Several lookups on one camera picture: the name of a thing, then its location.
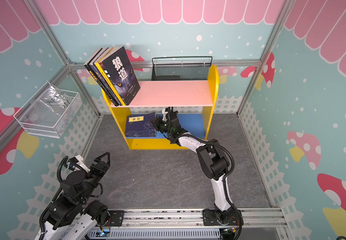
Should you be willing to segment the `yellow cartoon boy book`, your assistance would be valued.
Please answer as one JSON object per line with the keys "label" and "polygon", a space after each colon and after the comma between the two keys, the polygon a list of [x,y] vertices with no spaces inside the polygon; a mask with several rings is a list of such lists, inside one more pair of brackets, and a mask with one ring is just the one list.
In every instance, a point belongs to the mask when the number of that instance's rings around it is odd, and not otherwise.
{"label": "yellow cartoon boy book", "polygon": [[95,58],[94,60],[94,65],[95,67],[99,70],[100,75],[103,77],[104,79],[104,83],[106,85],[106,87],[108,87],[110,89],[110,92],[112,94],[112,99],[113,101],[115,101],[116,103],[114,104],[116,107],[118,106],[124,106],[125,102],[124,100],[121,98],[121,96],[118,94],[118,92],[116,91],[113,83],[111,82],[110,78],[108,77],[108,74],[104,71],[104,67],[102,64],[102,61],[104,60],[105,57],[109,56],[109,53],[111,52],[111,50],[113,50],[114,48],[105,48],[102,49],[98,56]]}

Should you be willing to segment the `black wolf book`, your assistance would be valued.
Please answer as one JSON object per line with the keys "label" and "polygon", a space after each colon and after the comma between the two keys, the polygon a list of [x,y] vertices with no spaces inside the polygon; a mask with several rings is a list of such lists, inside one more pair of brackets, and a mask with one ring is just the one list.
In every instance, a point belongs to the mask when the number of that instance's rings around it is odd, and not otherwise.
{"label": "black wolf book", "polygon": [[125,106],[129,106],[141,86],[125,47],[114,47],[109,56],[104,58],[102,64],[116,91],[124,100]]}

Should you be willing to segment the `yellow pink blue bookshelf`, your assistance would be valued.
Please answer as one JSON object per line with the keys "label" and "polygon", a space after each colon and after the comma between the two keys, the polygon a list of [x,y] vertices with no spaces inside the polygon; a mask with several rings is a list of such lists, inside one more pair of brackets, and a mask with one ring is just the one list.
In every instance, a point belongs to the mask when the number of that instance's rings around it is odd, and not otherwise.
{"label": "yellow pink blue bookshelf", "polygon": [[104,96],[122,135],[131,108],[149,108],[160,114],[167,107],[201,107],[202,113],[179,114],[180,124],[192,135],[207,139],[219,92],[219,70],[212,65],[203,81],[141,81],[141,89],[129,106],[116,107]]}

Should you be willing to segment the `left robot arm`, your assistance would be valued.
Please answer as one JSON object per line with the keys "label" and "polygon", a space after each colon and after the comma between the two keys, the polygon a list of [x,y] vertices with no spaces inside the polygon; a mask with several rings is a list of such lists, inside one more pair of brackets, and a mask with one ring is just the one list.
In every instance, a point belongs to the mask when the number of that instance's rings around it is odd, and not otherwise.
{"label": "left robot arm", "polygon": [[95,226],[103,227],[112,220],[108,207],[93,194],[111,166],[110,153],[95,158],[87,167],[83,158],[62,158],[56,171],[60,184],[53,199],[39,217],[37,240],[81,240],[88,239],[88,233]]}

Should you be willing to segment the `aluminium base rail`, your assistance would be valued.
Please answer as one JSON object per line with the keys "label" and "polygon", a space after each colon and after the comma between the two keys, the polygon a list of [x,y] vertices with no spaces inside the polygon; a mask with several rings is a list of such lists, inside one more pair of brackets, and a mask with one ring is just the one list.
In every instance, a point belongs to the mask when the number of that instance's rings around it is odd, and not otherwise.
{"label": "aluminium base rail", "polygon": [[99,226],[88,215],[72,225],[45,231],[37,240],[290,240],[292,236],[278,208],[242,208],[242,219],[221,224],[211,209],[111,210],[110,220]]}

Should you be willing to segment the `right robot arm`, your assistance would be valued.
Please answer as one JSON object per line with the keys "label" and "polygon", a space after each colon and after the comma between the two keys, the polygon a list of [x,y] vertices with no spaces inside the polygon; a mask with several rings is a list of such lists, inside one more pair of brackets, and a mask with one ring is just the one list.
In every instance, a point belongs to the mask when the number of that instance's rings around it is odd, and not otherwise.
{"label": "right robot arm", "polygon": [[216,139],[203,140],[182,128],[178,112],[172,108],[166,108],[162,117],[156,117],[149,123],[156,131],[163,134],[170,144],[187,148],[197,154],[203,173],[212,183],[215,218],[218,223],[221,225],[235,223],[238,227],[242,227],[244,222],[241,211],[233,204],[228,188],[228,176],[235,168],[231,153]]}

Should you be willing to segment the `clear plastic bag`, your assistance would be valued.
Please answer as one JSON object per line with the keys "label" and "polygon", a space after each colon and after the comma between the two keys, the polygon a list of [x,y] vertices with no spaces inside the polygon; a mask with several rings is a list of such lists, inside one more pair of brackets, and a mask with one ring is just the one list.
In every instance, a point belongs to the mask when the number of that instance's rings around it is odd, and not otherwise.
{"label": "clear plastic bag", "polygon": [[41,117],[57,121],[71,104],[73,98],[64,90],[48,84],[46,91],[37,99]]}

